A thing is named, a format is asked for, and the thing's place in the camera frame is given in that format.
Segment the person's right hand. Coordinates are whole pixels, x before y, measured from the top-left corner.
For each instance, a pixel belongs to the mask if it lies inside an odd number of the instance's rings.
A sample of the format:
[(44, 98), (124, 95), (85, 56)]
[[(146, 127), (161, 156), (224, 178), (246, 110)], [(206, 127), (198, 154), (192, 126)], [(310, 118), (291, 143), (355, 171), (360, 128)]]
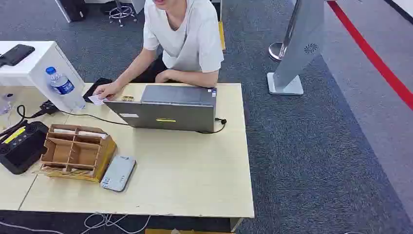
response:
[(123, 86), (116, 82), (99, 85), (94, 90), (93, 96), (97, 96), (99, 99), (110, 98), (120, 92), (122, 88)]

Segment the person's left hand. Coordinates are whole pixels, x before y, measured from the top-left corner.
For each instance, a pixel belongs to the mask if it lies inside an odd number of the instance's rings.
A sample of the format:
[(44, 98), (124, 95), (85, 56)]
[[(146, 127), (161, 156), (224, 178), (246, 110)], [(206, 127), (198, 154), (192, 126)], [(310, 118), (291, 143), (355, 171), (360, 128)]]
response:
[(155, 83), (165, 83), (169, 80), (170, 70), (165, 70), (155, 77)]

